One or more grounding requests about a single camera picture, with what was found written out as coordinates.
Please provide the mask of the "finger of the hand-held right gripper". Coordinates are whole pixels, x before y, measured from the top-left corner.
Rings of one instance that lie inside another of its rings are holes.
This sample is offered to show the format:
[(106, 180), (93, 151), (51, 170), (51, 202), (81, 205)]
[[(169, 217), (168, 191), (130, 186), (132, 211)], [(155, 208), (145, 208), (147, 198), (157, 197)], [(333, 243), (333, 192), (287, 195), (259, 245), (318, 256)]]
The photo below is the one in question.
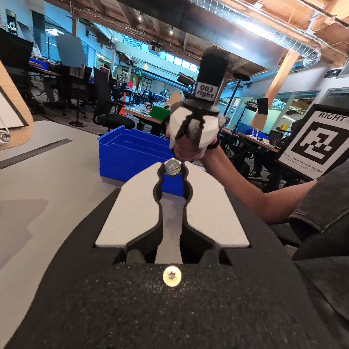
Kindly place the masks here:
[(206, 150), (216, 144), (219, 132), (218, 117), (206, 115), (191, 120), (191, 141), (197, 146), (201, 159)]
[(171, 113), (169, 120), (169, 147), (171, 150), (173, 150), (176, 140), (184, 135), (195, 142), (194, 131), (189, 127), (194, 115), (193, 111), (185, 107), (178, 107)]

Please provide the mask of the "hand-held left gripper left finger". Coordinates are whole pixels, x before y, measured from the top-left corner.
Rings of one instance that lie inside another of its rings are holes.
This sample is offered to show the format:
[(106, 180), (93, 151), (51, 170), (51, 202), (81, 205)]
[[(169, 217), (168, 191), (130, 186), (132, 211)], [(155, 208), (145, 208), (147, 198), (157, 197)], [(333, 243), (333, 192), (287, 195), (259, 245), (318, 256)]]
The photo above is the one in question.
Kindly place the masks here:
[(95, 241), (98, 248), (133, 248), (146, 233), (160, 233), (162, 241), (163, 163), (157, 162), (129, 179), (121, 187)]

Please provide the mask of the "steel hex bolt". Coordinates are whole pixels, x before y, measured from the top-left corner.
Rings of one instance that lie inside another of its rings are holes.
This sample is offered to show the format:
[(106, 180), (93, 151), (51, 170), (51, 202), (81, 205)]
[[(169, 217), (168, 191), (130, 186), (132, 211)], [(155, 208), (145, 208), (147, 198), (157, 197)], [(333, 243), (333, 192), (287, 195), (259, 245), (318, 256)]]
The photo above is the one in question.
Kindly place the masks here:
[(168, 159), (164, 162), (165, 173), (170, 177), (176, 177), (181, 174), (181, 161), (176, 158)]

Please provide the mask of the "blue plastic bin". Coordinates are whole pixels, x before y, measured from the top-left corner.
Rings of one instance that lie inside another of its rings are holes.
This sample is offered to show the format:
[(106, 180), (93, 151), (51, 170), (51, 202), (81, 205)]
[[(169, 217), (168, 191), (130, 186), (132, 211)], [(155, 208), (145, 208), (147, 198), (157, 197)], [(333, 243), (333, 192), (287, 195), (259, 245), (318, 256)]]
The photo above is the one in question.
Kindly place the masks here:
[(167, 139), (120, 126), (98, 138), (99, 172), (103, 177), (125, 182), (122, 191), (136, 199), (153, 200), (153, 191), (184, 197), (182, 175), (171, 177), (158, 171), (174, 158)]

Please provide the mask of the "person's right forearm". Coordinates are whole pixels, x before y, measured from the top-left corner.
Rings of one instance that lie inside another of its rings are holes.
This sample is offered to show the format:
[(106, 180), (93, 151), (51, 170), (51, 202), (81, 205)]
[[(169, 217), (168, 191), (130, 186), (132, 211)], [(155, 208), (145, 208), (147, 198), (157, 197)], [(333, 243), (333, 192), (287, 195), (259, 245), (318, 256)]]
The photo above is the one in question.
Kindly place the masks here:
[(236, 170), (220, 147), (207, 150), (201, 162), (211, 176), (267, 224), (286, 223), (301, 200), (317, 183), (311, 181), (264, 193)]

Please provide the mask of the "grey desk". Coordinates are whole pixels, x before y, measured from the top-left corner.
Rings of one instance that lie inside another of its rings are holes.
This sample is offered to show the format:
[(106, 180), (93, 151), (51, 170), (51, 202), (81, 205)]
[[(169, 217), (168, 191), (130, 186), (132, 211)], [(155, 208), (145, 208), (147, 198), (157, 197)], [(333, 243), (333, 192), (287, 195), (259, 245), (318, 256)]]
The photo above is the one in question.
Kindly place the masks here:
[(122, 183), (99, 175), (97, 136), (34, 123), (30, 141), (1, 165), (1, 348), (15, 333), (68, 235)]

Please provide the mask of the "person's right hand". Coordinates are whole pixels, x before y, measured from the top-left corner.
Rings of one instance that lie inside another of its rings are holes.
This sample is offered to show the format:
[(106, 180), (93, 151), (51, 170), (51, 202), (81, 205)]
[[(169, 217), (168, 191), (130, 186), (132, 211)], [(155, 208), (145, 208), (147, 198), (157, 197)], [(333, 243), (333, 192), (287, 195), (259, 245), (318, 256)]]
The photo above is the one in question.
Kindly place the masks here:
[(219, 163), (224, 163), (226, 155), (222, 149), (217, 146), (210, 149), (209, 147), (202, 153), (203, 149), (198, 148), (198, 145), (184, 135), (175, 140), (170, 137), (169, 127), (166, 129), (166, 136), (170, 141), (174, 141), (172, 152), (176, 159), (182, 162), (201, 163), (202, 167), (207, 165), (217, 166)]

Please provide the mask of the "green plastic bin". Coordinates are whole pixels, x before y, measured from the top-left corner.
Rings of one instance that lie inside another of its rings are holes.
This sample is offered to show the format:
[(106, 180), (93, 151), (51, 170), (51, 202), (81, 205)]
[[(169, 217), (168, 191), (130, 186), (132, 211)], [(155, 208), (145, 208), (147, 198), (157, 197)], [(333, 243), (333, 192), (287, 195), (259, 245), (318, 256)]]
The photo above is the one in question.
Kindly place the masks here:
[(163, 122), (170, 115), (171, 115), (171, 111), (169, 109), (159, 107), (159, 106), (153, 106), (150, 112), (151, 118), (158, 120), (160, 122)]

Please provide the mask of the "black light stand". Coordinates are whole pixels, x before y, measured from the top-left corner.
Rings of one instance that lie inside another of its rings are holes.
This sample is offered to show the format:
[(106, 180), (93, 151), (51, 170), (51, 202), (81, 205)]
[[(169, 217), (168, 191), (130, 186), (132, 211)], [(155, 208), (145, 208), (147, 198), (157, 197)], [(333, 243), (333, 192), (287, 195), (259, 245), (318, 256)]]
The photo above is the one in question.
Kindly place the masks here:
[(228, 113), (228, 111), (229, 111), (229, 109), (230, 109), (230, 106), (231, 106), (231, 104), (232, 104), (232, 101), (233, 101), (233, 99), (234, 99), (234, 96), (235, 96), (235, 94), (236, 94), (236, 91), (238, 90), (238, 87), (239, 87), (240, 83), (241, 83), (242, 81), (248, 82), (248, 81), (251, 80), (250, 76), (247, 76), (247, 75), (245, 75), (245, 74), (243, 74), (243, 73), (238, 73), (238, 72), (233, 73), (233, 77), (234, 77), (235, 79), (237, 79), (237, 84), (236, 84), (236, 86), (235, 86), (235, 88), (234, 88), (234, 90), (233, 90), (233, 94), (232, 94), (232, 96), (231, 96), (231, 98), (230, 98), (230, 100), (229, 100), (229, 102), (228, 102), (228, 104), (227, 104), (227, 107), (226, 107), (225, 111), (224, 111), (224, 114), (223, 114), (224, 116), (227, 115), (227, 113)]

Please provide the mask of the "wooden background table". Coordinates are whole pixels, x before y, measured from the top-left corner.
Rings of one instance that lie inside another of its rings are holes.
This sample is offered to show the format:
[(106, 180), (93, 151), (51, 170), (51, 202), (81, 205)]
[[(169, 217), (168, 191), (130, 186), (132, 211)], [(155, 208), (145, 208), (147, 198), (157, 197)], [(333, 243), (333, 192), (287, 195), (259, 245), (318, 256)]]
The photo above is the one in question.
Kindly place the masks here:
[[(162, 129), (162, 124), (163, 122), (157, 119), (152, 118), (150, 115), (148, 115), (147, 113), (143, 112), (143, 108), (141, 106), (137, 106), (137, 107), (124, 107), (124, 111), (127, 114), (133, 115), (134, 117), (137, 117), (138, 119), (142, 120), (144, 123), (148, 122), (149, 124), (155, 124), (155, 125), (160, 125), (160, 128)], [(258, 139), (256, 139), (255, 137), (252, 137), (251, 135), (245, 135), (242, 134), (240, 132), (233, 132), (232, 130), (222, 127), (220, 129), (222, 132), (228, 134), (228, 135), (232, 135), (232, 136), (236, 136), (236, 137), (242, 137), (243, 139), (246, 139), (249, 142), (253, 142), (255, 144), (257, 144), (258, 146), (261, 146), (269, 151), (272, 151), (274, 153), (278, 153), (279, 150), (276, 149), (274, 146), (263, 142), (263, 141), (259, 141)]]

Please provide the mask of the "tan and black board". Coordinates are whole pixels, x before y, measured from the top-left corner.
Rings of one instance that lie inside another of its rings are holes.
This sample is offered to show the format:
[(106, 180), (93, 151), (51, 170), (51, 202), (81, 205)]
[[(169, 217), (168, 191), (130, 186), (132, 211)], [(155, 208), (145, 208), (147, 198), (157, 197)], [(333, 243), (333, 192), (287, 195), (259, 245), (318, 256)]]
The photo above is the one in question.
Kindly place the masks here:
[(269, 110), (268, 98), (258, 98), (257, 99), (257, 111), (254, 115), (250, 126), (253, 129), (257, 129), (259, 131), (263, 131), (267, 122)]

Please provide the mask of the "black framed marker sign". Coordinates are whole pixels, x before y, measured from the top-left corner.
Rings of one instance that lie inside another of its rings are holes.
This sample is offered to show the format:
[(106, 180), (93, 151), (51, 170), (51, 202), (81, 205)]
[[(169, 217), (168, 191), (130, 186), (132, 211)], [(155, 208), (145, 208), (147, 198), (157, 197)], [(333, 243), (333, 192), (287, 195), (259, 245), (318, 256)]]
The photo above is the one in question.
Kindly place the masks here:
[(348, 147), (348, 109), (313, 104), (278, 151), (276, 163), (312, 181), (344, 163)]

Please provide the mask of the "wooden document stand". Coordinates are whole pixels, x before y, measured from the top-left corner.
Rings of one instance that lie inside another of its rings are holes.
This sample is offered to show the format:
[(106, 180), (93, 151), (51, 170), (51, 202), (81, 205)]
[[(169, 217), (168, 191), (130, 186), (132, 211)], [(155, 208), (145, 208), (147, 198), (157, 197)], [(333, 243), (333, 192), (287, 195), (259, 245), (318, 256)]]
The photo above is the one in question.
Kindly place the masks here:
[(28, 142), (33, 135), (33, 116), (9, 73), (0, 63), (0, 150)]

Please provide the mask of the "printed instruction sheet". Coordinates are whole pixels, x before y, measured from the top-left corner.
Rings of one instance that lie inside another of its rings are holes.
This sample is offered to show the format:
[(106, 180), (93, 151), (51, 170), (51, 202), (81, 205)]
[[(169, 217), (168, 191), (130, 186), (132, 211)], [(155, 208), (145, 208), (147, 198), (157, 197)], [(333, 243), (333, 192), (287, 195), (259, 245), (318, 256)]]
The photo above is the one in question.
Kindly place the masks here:
[(6, 92), (0, 88), (0, 129), (16, 129), (28, 126)]

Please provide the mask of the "corrugated silver duct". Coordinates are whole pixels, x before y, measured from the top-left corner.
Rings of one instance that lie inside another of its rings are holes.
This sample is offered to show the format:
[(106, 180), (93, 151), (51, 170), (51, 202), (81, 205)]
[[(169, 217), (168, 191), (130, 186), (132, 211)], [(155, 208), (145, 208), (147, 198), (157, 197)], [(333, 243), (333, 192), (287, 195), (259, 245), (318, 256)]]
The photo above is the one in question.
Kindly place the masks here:
[(237, 25), (253, 34), (262, 37), (286, 50), (297, 52), (303, 58), (303, 67), (310, 68), (321, 61), (322, 52), (319, 43), (287, 28), (280, 23), (267, 24), (259, 19), (254, 10), (239, 10), (214, 0), (190, 0), (190, 3), (210, 12), (214, 15)]

